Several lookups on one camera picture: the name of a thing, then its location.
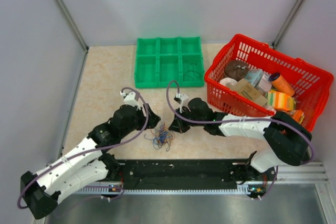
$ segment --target pile of rubber bands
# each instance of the pile of rubber bands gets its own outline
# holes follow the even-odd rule
[[[155,149],[159,150],[164,145],[167,145],[166,152],[170,150],[171,143],[175,136],[168,130],[168,128],[165,127],[164,123],[161,124],[158,130],[155,129],[155,132],[151,130],[151,133],[154,135],[154,138],[148,138],[146,135],[144,138],[151,140]]]

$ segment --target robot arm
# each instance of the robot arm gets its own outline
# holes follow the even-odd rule
[[[62,162],[46,175],[38,178],[23,196],[35,219],[50,214],[66,197],[84,186],[105,178],[113,180],[119,165],[106,150],[89,151],[119,144],[129,133],[140,130],[146,117],[139,106],[135,92],[121,93],[125,105],[115,111],[107,122],[96,126],[74,149],[48,167],[36,173],[26,172],[21,177],[23,190],[35,177]],[[148,107],[149,118],[146,129],[153,129],[161,120]]]
[[[184,133],[191,126],[203,126],[204,130],[211,135],[219,136],[244,136],[253,137],[266,141],[269,148],[253,153],[248,160],[249,165],[259,173],[280,165],[289,164],[299,166],[308,160],[308,144],[293,130],[286,128],[274,121],[282,121],[289,124],[311,140],[311,134],[284,112],[277,112],[274,116],[266,118],[269,121],[258,120],[246,116],[235,116],[224,112],[213,112],[208,104],[200,98],[193,98],[189,101],[185,94],[177,94],[174,98],[180,104],[176,112],[192,121],[223,121],[236,120],[228,123],[199,124],[186,122],[175,115],[169,130]]]

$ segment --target orange cylinder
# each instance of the orange cylinder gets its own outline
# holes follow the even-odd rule
[[[290,95],[291,97],[295,94],[294,89],[289,85],[289,83],[284,79],[284,77],[280,73],[272,74],[268,78],[268,80],[279,92]]]

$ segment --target brown box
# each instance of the brown box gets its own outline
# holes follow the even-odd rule
[[[230,89],[259,106],[264,106],[267,103],[267,99],[245,79],[241,79],[236,85],[230,87]]]

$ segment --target beige table surface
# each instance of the beige table surface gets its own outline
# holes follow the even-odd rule
[[[224,44],[202,44],[204,69],[208,69]],[[79,87],[74,112],[65,143],[64,153],[74,148],[96,125],[113,116],[123,105],[119,95],[121,88],[134,88],[134,65],[136,46],[91,47]],[[206,101],[206,86],[182,88],[190,98],[200,97]],[[165,99],[165,89],[140,89],[145,101],[169,126],[174,118]],[[176,89],[172,88],[171,102]],[[124,140],[135,135],[128,135]],[[267,147],[266,142],[245,137],[211,136],[202,127],[193,127],[184,134],[174,133],[175,139],[166,152],[163,147],[155,150],[149,130],[124,146],[112,149],[117,159],[168,159],[168,158],[246,158],[255,150]]]

